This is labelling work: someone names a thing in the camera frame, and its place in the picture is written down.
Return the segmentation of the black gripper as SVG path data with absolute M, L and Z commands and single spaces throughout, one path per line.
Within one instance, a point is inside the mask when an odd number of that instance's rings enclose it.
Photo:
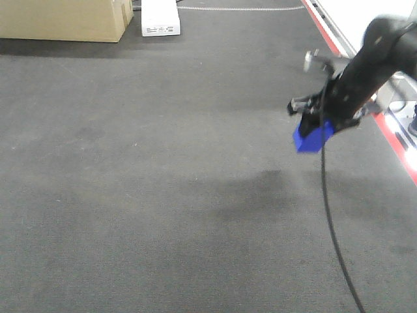
M 356 127 L 361 118 L 382 112 L 376 100 L 364 100 L 357 92 L 346 93 L 337 85 L 336 79 L 327 79 L 318 92 L 305 97 L 292 98 L 287 105 L 287 113 L 301 115 L 298 127 L 301 136 L 308 136 L 328 121 L 334 132 Z

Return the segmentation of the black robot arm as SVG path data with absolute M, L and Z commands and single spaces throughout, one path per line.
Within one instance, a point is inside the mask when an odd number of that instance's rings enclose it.
M 289 115 L 302 116 L 301 138 L 316 131 L 322 119 L 330 121 L 335 132 L 355 127 L 365 103 L 396 72 L 416 78 L 416 21 L 390 16 L 373 19 L 361 49 L 339 74 L 329 58 L 307 52 L 304 67 L 312 62 L 322 63 L 330 77 L 318 93 L 293 98 L 287 106 Z

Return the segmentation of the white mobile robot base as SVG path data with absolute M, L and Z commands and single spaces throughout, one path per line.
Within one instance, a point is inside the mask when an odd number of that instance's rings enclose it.
M 343 57 L 352 58 L 362 47 L 366 28 L 375 18 L 416 21 L 416 1 L 314 1 L 318 20 L 329 31 L 332 44 Z M 405 149 L 416 148 L 410 124 L 416 120 L 416 83 L 397 72 L 373 97 L 382 106 L 388 128 L 404 141 Z

